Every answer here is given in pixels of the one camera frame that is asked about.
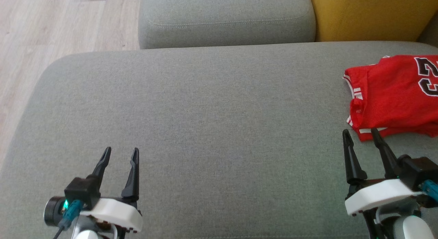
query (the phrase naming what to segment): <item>green led light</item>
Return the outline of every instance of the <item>green led light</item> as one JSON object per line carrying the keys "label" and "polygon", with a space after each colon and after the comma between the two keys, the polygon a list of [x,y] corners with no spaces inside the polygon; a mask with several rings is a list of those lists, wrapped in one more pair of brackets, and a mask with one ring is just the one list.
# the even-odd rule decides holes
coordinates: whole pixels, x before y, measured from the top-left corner
{"label": "green led light", "polygon": [[64,202],[64,208],[65,208],[65,209],[68,208],[68,201],[67,201],[67,200],[65,200],[65,202]]}

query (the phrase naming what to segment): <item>wooden floor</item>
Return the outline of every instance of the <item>wooden floor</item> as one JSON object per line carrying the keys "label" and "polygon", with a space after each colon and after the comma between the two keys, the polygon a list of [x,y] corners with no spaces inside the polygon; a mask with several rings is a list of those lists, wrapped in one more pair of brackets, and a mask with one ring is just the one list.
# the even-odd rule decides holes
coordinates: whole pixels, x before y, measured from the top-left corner
{"label": "wooden floor", "polygon": [[65,55],[136,50],[140,0],[0,0],[0,167],[36,82]]}

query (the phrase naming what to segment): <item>cushion seam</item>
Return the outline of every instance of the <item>cushion seam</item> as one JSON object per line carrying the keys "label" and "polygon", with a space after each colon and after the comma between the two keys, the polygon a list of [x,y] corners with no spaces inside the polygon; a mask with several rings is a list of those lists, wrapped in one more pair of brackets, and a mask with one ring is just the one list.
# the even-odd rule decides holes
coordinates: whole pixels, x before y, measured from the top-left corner
{"label": "cushion seam", "polygon": [[223,26],[223,25],[244,25],[244,24],[257,24],[257,23],[270,23],[270,22],[287,22],[294,21],[297,19],[301,19],[307,16],[310,12],[310,7],[308,7],[307,12],[302,16],[296,18],[283,18],[283,19],[267,19],[267,20],[247,20],[247,21],[233,21],[233,22],[203,22],[203,23],[187,23],[187,24],[158,24],[156,22],[152,22],[149,17],[145,17],[146,20],[157,26],[157,27],[208,27],[208,26]]}

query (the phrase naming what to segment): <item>jersey number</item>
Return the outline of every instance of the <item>jersey number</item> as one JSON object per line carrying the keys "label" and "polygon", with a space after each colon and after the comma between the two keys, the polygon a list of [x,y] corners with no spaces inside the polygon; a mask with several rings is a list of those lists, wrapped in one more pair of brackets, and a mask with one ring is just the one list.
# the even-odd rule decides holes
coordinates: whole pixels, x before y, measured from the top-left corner
{"label": "jersey number", "polygon": [[[418,66],[418,75],[427,77],[433,75],[434,77],[438,78],[438,69],[431,61],[429,61],[427,58],[414,59]],[[418,85],[425,94],[438,97],[438,84],[433,84],[430,81],[430,78],[421,78],[418,82]]]}

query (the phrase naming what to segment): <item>sofa cushion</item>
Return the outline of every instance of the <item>sofa cushion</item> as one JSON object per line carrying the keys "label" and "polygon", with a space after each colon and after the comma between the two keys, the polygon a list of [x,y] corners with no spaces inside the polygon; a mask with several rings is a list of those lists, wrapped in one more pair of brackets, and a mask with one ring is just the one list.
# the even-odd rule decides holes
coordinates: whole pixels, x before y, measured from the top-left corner
{"label": "sofa cushion", "polygon": [[141,0],[141,49],[310,42],[310,0]]}
{"label": "sofa cushion", "polygon": [[[351,94],[342,76],[396,54],[438,49],[320,42],[62,58],[43,73],[3,163],[0,232],[53,237],[46,201],[91,173],[111,146],[105,196],[120,195],[140,150],[144,230],[136,238],[366,239],[363,218],[344,207],[341,134]],[[374,144],[351,133],[368,176],[383,177]],[[437,139],[387,141],[396,155],[438,161]],[[435,233],[436,215],[425,214]]]}

